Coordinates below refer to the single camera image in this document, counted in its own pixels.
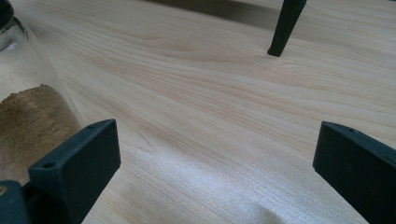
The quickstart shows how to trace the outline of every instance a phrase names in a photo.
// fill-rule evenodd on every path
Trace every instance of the wood grain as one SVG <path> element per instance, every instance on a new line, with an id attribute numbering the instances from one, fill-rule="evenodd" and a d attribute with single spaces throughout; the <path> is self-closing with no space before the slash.
<path id="1" fill-rule="evenodd" d="M 84 223 L 364 223 L 312 168 L 323 120 L 396 147 L 396 3 L 13 0 L 122 166 Z"/>

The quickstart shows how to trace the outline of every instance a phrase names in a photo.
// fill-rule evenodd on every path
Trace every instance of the table surface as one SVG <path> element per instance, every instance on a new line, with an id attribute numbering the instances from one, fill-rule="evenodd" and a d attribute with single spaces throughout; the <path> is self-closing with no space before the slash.
<path id="1" fill-rule="evenodd" d="M 11 0 L 122 166 L 84 223 L 365 223 L 312 168 L 323 120 L 396 147 L 396 3 Z"/>

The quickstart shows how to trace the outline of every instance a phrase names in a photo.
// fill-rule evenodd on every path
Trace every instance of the black plastic leg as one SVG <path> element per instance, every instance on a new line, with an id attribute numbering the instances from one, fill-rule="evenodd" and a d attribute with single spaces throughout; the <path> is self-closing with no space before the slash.
<path id="1" fill-rule="evenodd" d="M 357 130 L 323 122 L 314 168 L 369 223 L 396 223 L 395 149 Z"/>
<path id="2" fill-rule="evenodd" d="M 268 54 L 279 57 L 288 43 L 291 31 L 294 28 L 306 0 L 285 0 L 277 21 L 276 30 Z"/>

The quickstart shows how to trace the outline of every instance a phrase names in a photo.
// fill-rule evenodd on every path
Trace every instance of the black plastic part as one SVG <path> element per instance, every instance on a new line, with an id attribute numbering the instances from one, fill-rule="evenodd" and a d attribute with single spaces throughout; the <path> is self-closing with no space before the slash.
<path id="1" fill-rule="evenodd" d="M 119 167 L 114 119 L 84 128 L 32 165 L 29 175 L 34 190 L 45 193 L 43 198 L 51 198 L 41 212 L 47 214 L 50 209 L 51 213 L 60 214 L 46 223 L 81 223 Z M 60 206 L 51 209 L 51 203 Z M 29 209 L 40 213 L 36 206 Z"/>
<path id="2" fill-rule="evenodd" d="M 29 168 L 30 182 L 0 182 L 0 224 L 78 224 L 120 167 L 114 119 L 94 123 Z"/>
<path id="3" fill-rule="evenodd" d="M 268 54 L 279 57 L 288 43 L 294 25 L 304 9 L 306 0 L 284 0 L 280 10 L 279 20 Z"/>
<path id="4" fill-rule="evenodd" d="M 314 168 L 369 223 L 396 223 L 396 150 L 323 122 Z"/>
<path id="5" fill-rule="evenodd" d="M 0 181 L 0 223 L 30 223 L 30 218 L 17 181 Z"/>
<path id="6" fill-rule="evenodd" d="M 14 8 L 12 8 L 8 0 L 0 0 L 0 30 L 7 25 L 13 16 Z"/>

